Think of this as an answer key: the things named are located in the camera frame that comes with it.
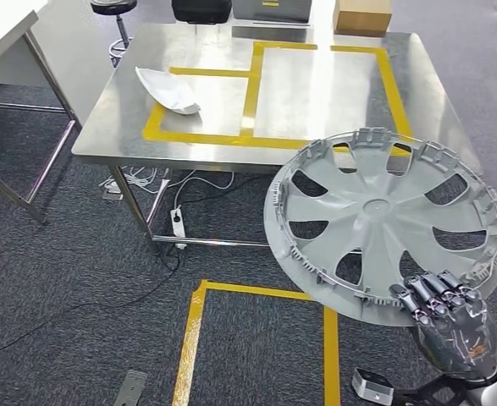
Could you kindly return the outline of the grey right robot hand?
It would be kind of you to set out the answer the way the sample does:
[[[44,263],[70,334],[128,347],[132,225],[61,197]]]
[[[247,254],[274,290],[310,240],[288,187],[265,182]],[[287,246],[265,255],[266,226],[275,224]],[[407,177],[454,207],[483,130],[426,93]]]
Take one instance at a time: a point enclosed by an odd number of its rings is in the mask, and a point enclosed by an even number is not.
[[[405,277],[389,290],[412,318],[421,352],[437,369],[466,381],[497,375],[497,326],[477,289],[444,270]]]

